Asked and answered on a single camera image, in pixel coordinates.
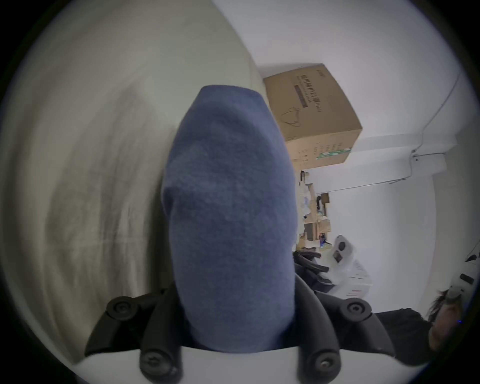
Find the white machine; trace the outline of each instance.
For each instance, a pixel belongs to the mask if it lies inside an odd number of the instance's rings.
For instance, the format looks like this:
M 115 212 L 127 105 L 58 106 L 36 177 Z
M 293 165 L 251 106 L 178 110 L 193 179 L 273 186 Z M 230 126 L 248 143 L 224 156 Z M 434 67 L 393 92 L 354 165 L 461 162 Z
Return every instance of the white machine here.
M 446 302 L 460 300 L 465 312 L 478 288 L 479 276 L 479 258 L 473 254 L 455 271 L 445 297 Z
M 354 257 L 353 245 L 342 235 L 335 238 L 333 248 L 322 253 L 320 258 L 313 258 L 317 264 L 328 267 L 328 272 L 320 275 L 331 281 L 331 287 L 324 280 L 325 293 L 348 299 L 364 298 L 372 286 L 372 279 L 363 265 Z

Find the black hair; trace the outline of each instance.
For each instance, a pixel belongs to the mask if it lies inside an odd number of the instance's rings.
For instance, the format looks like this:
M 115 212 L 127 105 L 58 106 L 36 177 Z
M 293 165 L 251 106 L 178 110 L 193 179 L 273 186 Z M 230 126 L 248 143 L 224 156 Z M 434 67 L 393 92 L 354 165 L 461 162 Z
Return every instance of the black hair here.
M 429 323 L 433 323 L 435 321 L 435 319 L 437 318 L 438 312 L 440 311 L 440 308 L 444 304 L 447 292 L 448 292 L 448 290 L 439 291 L 440 294 L 433 301 L 432 306 L 428 310 L 428 314 L 427 314 Z

